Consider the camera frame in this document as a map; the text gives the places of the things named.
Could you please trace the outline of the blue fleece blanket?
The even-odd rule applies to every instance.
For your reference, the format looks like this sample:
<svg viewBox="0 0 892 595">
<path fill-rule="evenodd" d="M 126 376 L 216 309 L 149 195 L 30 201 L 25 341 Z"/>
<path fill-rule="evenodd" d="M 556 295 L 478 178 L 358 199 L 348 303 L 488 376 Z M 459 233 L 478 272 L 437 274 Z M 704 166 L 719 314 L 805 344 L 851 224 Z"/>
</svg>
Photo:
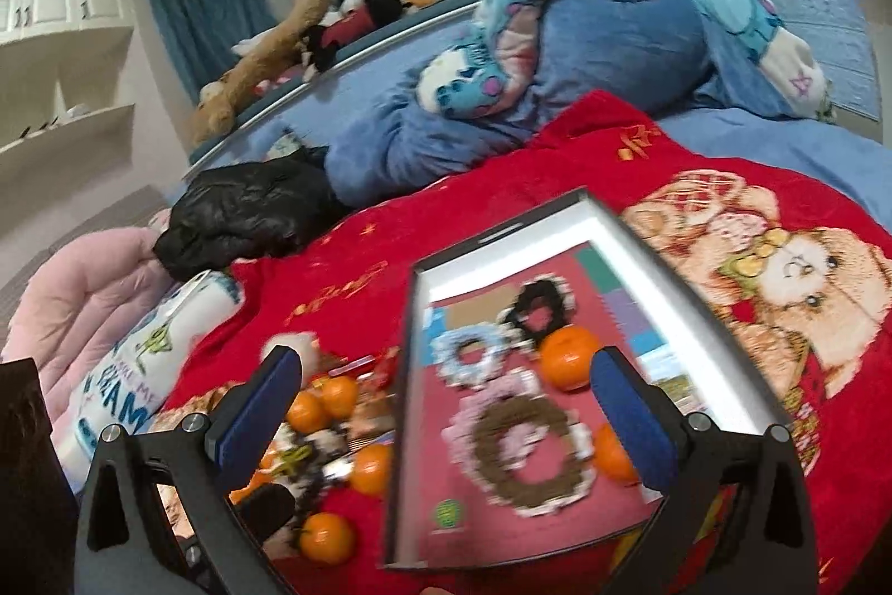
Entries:
<svg viewBox="0 0 892 595">
<path fill-rule="evenodd" d="M 538 65 L 514 103 L 491 113 L 496 74 L 446 57 L 413 69 L 334 137 L 325 172 L 351 209 L 411 194 L 525 145 L 581 96 L 605 90 L 648 115 L 738 107 L 788 116 L 788 100 L 741 42 L 694 0 L 552 0 Z"/>
</svg>

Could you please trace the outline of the blue monster print pillow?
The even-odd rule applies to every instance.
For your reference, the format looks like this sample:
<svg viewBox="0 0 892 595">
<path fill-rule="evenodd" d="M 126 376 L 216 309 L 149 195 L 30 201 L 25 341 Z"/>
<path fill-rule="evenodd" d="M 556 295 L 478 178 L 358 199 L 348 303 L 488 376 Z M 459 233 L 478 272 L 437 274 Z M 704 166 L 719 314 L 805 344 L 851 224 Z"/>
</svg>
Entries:
<svg viewBox="0 0 892 595">
<path fill-rule="evenodd" d="M 481 0 L 464 35 L 420 73 L 420 107 L 455 119 L 490 116 L 511 107 L 534 77 L 540 20 L 548 1 Z"/>
</svg>

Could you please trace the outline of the blue crochet scrunchie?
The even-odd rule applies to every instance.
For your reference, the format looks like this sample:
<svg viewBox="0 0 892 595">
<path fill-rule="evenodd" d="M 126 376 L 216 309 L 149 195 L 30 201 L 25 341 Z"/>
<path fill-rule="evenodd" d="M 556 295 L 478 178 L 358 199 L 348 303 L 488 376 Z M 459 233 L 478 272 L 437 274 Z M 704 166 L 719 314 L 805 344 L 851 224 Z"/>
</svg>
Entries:
<svg viewBox="0 0 892 595">
<path fill-rule="evenodd" d="M 438 377 L 450 388 L 481 388 L 502 373 L 508 339 L 496 323 L 480 322 L 440 333 L 431 343 Z"/>
</svg>

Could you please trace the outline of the cream pompom plush scrunchie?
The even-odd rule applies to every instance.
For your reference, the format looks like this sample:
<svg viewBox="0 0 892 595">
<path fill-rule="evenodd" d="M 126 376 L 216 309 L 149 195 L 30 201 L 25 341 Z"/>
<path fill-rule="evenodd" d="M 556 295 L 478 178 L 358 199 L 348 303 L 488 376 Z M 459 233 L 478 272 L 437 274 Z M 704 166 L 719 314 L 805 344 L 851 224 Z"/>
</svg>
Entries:
<svg viewBox="0 0 892 595">
<path fill-rule="evenodd" d="M 312 332 L 281 332 L 272 335 L 260 352 L 260 359 L 266 359 L 277 347 L 293 350 L 301 359 L 302 373 L 306 376 L 318 375 L 322 367 L 322 352 L 318 337 Z"/>
</svg>

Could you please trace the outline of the black white-trim scrunchie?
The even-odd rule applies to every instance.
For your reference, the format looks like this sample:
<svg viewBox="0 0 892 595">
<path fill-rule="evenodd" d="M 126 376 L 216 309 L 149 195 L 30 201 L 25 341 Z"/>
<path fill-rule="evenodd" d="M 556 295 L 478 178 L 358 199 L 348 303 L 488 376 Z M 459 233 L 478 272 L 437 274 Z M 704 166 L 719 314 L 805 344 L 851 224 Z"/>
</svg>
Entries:
<svg viewBox="0 0 892 595">
<path fill-rule="evenodd" d="M 520 287 L 497 323 L 517 346 L 535 350 L 551 333 L 569 325 L 575 313 L 569 282 L 558 275 L 540 275 Z"/>
</svg>

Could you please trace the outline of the black puffer jacket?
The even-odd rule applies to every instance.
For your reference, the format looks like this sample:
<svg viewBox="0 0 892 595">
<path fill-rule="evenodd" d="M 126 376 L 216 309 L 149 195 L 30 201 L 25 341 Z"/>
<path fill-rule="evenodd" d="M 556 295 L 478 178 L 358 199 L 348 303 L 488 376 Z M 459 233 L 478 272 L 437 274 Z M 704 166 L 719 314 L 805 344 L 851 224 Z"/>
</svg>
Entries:
<svg viewBox="0 0 892 595">
<path fill-rule="evenodd" d="M 266 162 L 198 173 L 153 252 L 180 282 L 237 260 L 287 257 L 348 216 L 329 184 L 327 150 L 299 148 Z"/>
</svg>

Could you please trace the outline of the pink crochet scrunchie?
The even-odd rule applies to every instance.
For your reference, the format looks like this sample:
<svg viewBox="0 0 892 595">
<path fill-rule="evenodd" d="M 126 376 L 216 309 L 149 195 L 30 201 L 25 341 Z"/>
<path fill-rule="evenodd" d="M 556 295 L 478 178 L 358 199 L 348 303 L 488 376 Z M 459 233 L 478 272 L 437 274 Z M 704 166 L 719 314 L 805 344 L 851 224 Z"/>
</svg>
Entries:
<svg viewBox="0 0 892 595">
<path fill-rule="evenodd" d="M 458 412 L 444 427 L 442 439 L 448 449 L 448 459 L 455 465 L 472 462 L 472 430 L 490 406 L 502 401 L 543 393 L 540 381 L 532 370 L 516 367 L 499 378 L 490 380 L 484 388 L 466 395 L 459 401 Z M 520 423 L 512 426 L 499 442 L 499 454 L 508 470 L 520 470 L 538 442 L 543 441 L 547 427 L 543 424 Z"/>
</svg>

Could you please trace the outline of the large front mandarin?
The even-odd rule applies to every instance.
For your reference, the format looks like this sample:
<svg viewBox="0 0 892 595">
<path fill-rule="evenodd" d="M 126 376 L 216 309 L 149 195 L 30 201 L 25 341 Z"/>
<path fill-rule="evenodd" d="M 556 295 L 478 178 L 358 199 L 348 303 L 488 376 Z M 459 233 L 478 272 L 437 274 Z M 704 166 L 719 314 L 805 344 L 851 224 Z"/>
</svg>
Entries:
<svg viewBox="0 0 892 595">
<path fill-rule="evenodd" d="M 351 556 L 354 531 L 341 516 L 318 512 L 302 524 L 298 546 L 312 562 L 338 565 Z"/>
</svg>

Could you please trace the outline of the brown plush dog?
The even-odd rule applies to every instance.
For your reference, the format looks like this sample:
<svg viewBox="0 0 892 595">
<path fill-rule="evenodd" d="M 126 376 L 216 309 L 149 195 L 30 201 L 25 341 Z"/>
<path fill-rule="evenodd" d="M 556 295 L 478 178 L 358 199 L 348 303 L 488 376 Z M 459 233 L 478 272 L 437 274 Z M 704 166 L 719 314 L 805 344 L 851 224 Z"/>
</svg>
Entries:
<svg viewBox="0 0 892 595">
<path fill-rule="evenodd" d="M 236 116 L 254 100 L 255 86 L 289 68 L 301 39 L 322 20 L 328 6 L 329 0 L 295 0 L 289 15 L 213 83 L 192 115 L 192 147 L 233 132 Z"/>
</svg>

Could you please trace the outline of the red bear blanket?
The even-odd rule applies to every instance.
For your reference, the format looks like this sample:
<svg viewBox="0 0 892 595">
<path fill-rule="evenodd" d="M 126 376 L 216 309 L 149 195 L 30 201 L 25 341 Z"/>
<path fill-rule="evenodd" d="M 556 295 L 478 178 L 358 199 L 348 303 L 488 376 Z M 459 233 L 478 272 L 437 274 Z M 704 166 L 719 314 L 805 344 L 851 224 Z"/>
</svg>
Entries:
<svg viewBox="0 0 892 595">
<path fill-rule="evenodd" d="M 238 264 L 245 303 L 193 349 L 166 412 L 248 378 L 279 333 L 314 333 L 345 359 L 395 347 L 414 263 L 574 188 L 703 297 L 779 397 L 806 470 L 818 582 L 842 592 L 890 520 L 888 231 L 816 178 L 697 154 L 605 92 L 526 147 L 352 214 L 298 254 Z"/>
</svg>

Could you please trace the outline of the black shallow box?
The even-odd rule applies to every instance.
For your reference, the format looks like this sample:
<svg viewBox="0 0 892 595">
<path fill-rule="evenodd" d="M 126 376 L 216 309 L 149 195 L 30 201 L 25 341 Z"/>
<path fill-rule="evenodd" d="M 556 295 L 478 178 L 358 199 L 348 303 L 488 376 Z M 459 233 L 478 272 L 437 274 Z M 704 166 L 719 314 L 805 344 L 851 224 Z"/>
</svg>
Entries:
<svg viewBox="0 0 892 595">
<path fill-rule="evenodd" d="M 514 565 L 647 520 L 658 494 L 609 465 L 629 408 L 591 378 L 605 347 L 682 414 L 750 435 L 784 418 L 711 310 L 584 190 L 417 263 L 405 332 L 391 569 Z"/>
</svg>

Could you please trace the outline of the pink quilt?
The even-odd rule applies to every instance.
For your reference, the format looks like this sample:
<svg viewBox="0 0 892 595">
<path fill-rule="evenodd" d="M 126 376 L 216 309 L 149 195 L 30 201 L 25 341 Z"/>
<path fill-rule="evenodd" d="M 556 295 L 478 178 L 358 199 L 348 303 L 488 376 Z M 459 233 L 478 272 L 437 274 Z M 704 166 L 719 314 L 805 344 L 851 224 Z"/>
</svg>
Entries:
<svg viewBox="0 0 892 595">
<path fill-rule="evenodd" d="M 174 285 L 154 255 L 162 214 L 149 226 L 83 234 L 30 277 L 6 328 L 4 362 L 33 359 L 53 422 L 72 391 Z"/>
</svg>

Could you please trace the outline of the brown knit scrunchie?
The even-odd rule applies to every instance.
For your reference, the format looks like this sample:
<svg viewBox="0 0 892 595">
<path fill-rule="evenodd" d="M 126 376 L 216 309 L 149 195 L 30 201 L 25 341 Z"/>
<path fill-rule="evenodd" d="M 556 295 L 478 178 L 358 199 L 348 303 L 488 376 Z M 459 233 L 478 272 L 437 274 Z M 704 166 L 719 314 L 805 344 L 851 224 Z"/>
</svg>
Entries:
<svg viewBox="0 0 892 595">
<path fill-rule="evenodd" d="M 593 489 L 593 435 L 576 412 L 543 394 L 506 394 L 482 405 L 463 435 L 459 466 L 488 503 L 522 518 L 558 514 Z M 558 444 L 550 476 L 525 474 L 541 444 Z"/>
</svg>

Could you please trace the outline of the white wall shelf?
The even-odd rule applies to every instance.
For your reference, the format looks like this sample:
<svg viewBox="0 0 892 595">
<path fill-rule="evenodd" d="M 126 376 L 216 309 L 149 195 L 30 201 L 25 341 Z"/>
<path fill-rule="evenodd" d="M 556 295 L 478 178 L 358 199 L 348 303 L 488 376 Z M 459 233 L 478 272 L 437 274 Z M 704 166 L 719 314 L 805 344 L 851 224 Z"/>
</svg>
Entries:
<svg viewBox="0 0 892 595">
<path fill-rule="evenodd" d="M 110 132 L 132 0 L 2 0 L 2 180 Z"/>
</svg>

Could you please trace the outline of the mickey mouse plush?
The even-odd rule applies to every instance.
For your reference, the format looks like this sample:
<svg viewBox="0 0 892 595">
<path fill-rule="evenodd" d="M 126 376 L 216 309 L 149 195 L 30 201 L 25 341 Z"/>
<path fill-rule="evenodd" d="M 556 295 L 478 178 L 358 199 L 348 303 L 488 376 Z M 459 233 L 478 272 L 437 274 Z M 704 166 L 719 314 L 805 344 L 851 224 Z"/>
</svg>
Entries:
<svg viewBox="0 0 892 595">
<path fill-rule="evenodd" d="M 440 0 L 337 0 L 335 11 L 310 27 L 302 36 L 302 80 L 334 65 L 336 54 L 346 45 L 370 35 L 401 18 L 434 6 Z"/>
</svg>

